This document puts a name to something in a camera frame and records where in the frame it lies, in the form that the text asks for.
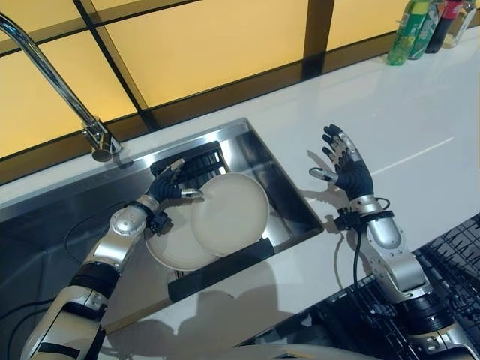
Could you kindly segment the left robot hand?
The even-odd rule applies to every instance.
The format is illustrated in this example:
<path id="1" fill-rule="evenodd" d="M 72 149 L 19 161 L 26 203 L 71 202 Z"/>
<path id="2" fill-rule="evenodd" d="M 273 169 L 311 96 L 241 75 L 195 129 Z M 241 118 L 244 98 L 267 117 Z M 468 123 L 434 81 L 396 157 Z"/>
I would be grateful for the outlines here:
<path id="1" fill-rule="evenodd" d="M 203 197 L 203 192 L 199 189 L 181 189 L 176 184 L 176 176 L 180 173 L 184 165 L 185 160 L 183 158 L 168 165 L 155 177 L 146 194 L 159 203 L 164 200 L 196 199 Z"/>

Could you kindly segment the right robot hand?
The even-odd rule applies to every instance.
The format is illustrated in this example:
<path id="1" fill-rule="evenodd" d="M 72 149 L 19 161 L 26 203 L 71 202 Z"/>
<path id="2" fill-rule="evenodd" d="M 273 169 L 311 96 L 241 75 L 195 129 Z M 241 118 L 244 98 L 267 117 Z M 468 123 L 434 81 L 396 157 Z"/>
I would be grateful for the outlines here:
<path id="1" fill-rule="evenodd" d="M 334 171 L 314 167 L 309 174 L 335 185 L 346 193 L 349 200 L 374 195 L 374 183 L 354 142 L 338 126 L 330 124 L 323 128 L 322 139 L 328 145 L 322 152 L 332 162 Z"/>

